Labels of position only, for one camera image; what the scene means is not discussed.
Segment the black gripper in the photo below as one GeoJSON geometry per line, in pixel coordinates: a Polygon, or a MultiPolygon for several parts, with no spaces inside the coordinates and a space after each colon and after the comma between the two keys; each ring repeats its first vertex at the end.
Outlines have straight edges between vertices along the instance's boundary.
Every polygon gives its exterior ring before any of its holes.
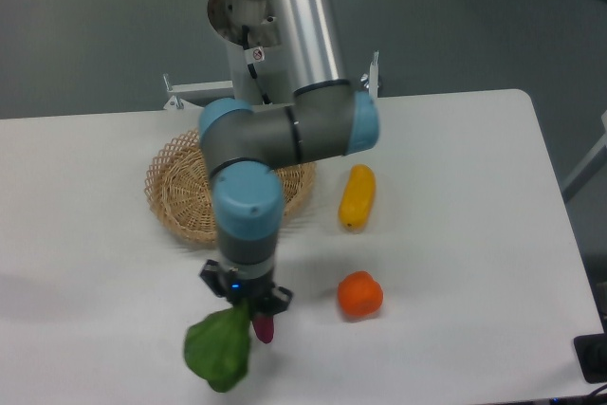
{"type": "Polygon", "coordinates": [[[253,314],[277,315],[288,310],[293,292],[274,285],[273,272],[245,279],[233,270],[221,270],[217,261],[207,260],[199,277],[216,297],[225,297],[231,304],[247,301],[253,314]]]}

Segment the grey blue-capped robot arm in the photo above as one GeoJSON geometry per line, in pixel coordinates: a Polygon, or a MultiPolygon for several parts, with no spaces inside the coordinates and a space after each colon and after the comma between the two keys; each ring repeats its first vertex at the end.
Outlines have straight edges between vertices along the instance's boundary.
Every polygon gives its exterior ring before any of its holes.
{"type": "Polygon", "coordinates": [[[378,113],[347,79],[331,0],[209,0],[207,14],[231,54],[233,94],[199,118],[219,248],[200,276],[252,316],[273,316],[292,299],[273,280],[277,170],[372,148],[378,113]]]}

